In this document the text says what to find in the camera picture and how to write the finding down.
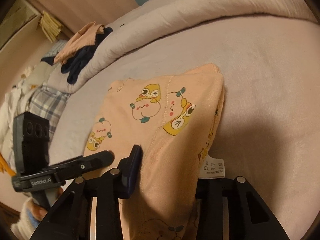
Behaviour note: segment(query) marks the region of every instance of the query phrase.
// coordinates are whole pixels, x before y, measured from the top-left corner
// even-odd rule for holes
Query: cartoon print
[[[181,240],[181,237],[179,236],[179,232],[181,232],[184,229],[184,226],[178,226],[176,228],[171,227],[167,223],[165,223],[164,221],[162,221],[161,219],[158,219],[158,218],[149,219],[148,221],[146,221],[146,223],[148,223],[149,221],[153,221],[153,220],[160,221],[165,228],[165,232],[163,230],[159,230],[159,236],[158,236],[157,240],[161,240],[164,237],[164,235],[165,235],[165,238],[171,237],[172,240]]]
[[[141,123],[145,123],[150,120],[150,117],[158,114],[161,105],[159,102],[151,103],[152,100],[151,98],[145,98],[135,104],[130,104],[132,116],[135,120],[140,120]]]
[[[201,163],[201,159],[204,160],[208,154],[208,148],[202,148],[201,152],[198,154],[199,163]]]
[[[161,99],[161,92],[159,84],[150,84],[147,85],[142,91],[139,97],[136,99],[136,102],[143,99],[150,98],[151,103],[157,103]]]
[[[96,151],[100,148],[100,145],[105,137],[111,138],[111,124],[103,117],[99,122],[95,123],[92,128],[92,132],[87,142],[87,148],[90,151]]]
[[[166,96],[169,102],[168,117],[175,117],[167,122],[163,129],[171,135],[177,135],[188,124],[190,116],[196,108],[182,96],[185,91],[186,88],[183,87],[180,91],[171,92]]]
[[[201,152],[198,154],[199,165],[202,163],[202,161],[204,161],[204,159],[206,158],[206,156],[208,154],[209,145],[211,143],[212,136],[213,136],[213,128],[210,128],[209,135],[208,135],[208,140],[205,143],[205,147],[203,147]]]

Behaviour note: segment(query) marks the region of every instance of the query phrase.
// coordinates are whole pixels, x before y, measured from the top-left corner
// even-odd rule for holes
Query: hand
[[[63,189],[60,187],[58,197],[60,197],[62,193],[63,193]],[[48,212],[43,207],[40,207],[39,205],[35,204],[32,199],[30,199],[27,202],[27,208],[30,210],[32,216],[38,221],[42,221],[42,219],[45,217],[45,215]]]

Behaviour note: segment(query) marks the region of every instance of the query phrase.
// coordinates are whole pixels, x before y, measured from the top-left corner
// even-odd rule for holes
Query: wooden cabinet
[[[0,210],[4,214],[4,220],[7,223],[7,225],[10,227],[12,224],[18,222],[20,213],[5,204],[0,202]]]
[[[39,19],[40,13],[26,0],[16,0],[0,24],[0,48],[24,25],[32,22],[36,27]]]

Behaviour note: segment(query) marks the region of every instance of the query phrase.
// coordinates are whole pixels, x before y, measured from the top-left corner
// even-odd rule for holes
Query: camera lens
[[[28,122],[28,124],[27,124],[27,133],[28,133],[28,135],[32,134],[32,129],[33,129],[32,123]]]
[[[36,124],[36,130],[35,131],[36,131],[36,136],[37,137],[41,137],[41,135],[42,135],[42,127],[38,123]]]
[[[43,134],[44,134],[45,137],[48,137],[48,135],[49,135],[49,130],[48,130],[47,127],[45,127],[45,128],[43,129]]]

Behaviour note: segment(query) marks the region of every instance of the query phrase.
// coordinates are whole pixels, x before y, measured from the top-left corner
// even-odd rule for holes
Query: beige cloth
[[[96,24],[96,22],[88,23],[66,43],[64,48],[55,56],[54,63],[67,63],[67,60],[72,58],[79,49],[84,46],[94,45],[96,35],[102,33],[102,24]]]
[[[134,144],[143,149],[138,186],[122,203],[124,239],[184,235],[205,158],[200,153],[212,144],[223,99],[223,76],[213,64],[181,75],[111,84],[84,156],[111,150],[116,167]]]

